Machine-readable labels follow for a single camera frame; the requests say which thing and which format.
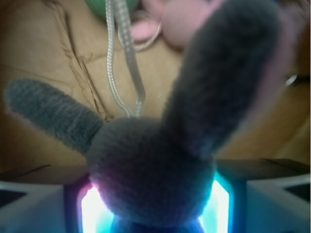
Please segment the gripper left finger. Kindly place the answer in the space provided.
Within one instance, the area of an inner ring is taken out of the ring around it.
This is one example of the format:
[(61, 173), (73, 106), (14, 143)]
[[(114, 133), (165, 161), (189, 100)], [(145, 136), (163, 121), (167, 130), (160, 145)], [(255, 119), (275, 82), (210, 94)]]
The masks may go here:
[(109, 210), (88, 181), (0, 183), (2, 233), (107, 233)]

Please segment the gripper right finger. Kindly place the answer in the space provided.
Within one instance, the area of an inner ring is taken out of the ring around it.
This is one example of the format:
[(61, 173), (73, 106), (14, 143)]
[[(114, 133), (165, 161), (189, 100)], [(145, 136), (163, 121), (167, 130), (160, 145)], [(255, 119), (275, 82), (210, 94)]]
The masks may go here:
[(217, 174), (201, 215), (205, 233), (309, 233), (310, 175), (248, 180), (238, 198), (233, 182)]

